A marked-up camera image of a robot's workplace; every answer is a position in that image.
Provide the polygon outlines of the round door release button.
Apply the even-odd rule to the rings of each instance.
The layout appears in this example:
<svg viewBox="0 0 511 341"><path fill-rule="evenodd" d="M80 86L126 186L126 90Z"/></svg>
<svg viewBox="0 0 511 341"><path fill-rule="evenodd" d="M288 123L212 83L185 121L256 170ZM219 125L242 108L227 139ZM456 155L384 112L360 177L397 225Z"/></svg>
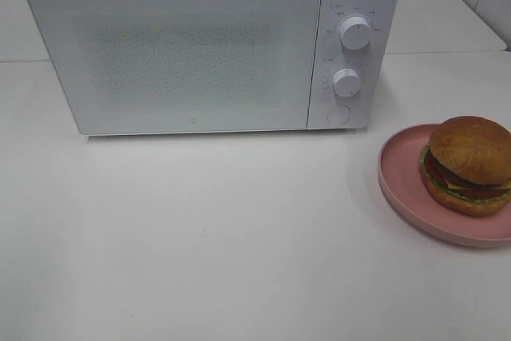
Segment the round door release button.
<svg viewBox="0 0 511 341"><path fill-rule="evenodd" d="M351 117L351 110L346 105L333 105L327 110L327 120L333 125L345 125Z"/></svg>

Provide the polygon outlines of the white timer knob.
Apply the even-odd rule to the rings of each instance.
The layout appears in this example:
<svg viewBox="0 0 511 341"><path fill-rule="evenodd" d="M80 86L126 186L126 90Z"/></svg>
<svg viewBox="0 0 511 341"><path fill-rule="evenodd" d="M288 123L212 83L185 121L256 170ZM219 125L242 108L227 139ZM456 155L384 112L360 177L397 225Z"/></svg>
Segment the white timer knob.
<svg viewBox="0 0 511 341"><path fill-rule="evenodd" d="M338 97L353 97L361 89L362 81L356 69L343 68L332 75L331 85Z"/></svg>

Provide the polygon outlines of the white microwave door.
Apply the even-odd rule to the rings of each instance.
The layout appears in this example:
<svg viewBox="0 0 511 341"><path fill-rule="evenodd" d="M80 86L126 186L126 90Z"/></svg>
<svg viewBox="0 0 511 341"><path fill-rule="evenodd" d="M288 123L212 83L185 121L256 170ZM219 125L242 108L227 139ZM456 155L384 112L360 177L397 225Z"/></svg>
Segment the white microwave door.
<svg viewBox="0 0 511 341"><path fill-rule="evenodd" d="M86 136L304 129L319 0L27 0Z"/></svg>

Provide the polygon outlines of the pink round plate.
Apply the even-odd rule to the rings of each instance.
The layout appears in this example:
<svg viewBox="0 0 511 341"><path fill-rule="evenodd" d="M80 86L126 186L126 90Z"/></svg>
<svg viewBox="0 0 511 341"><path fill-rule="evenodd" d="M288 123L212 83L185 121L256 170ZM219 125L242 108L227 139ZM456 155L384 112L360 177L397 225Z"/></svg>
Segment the pink round plate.
<svg viewBox="0 0 511 341"><path fill-rule="evenodd" d="M378 155L378 182L389 205L417 229L437 239L470 248L510 245L510 206L488 217L466 216L440 205L422 182L419 157L435 124L398 131Z"/></svg>

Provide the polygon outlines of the burger with sesame-free bun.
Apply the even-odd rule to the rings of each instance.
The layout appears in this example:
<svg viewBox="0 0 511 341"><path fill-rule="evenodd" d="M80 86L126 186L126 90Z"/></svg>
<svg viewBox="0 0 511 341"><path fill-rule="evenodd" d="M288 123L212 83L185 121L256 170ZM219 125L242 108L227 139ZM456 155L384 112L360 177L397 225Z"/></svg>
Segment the burger with sesame-free bun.
<svg viewBox="0 0 511 341"><path fill-rule="evenodd" d="M495 121L460 116L442 122L418 163L428 193L451 210L486 217L510 202L510 131Z"/></svg>

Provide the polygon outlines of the upper white control knob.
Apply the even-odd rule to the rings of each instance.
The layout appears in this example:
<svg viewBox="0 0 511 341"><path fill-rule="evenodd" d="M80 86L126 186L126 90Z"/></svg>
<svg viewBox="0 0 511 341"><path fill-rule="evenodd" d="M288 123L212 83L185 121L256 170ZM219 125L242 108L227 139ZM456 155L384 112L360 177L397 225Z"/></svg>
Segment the upper white control knob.
<svg viewBox="0 0 511 341"><path fill-rule="evenodd" d="M360 50L370 42L372 23L363 14L347 15L339 25L340 41L344 48Z"/></svg>

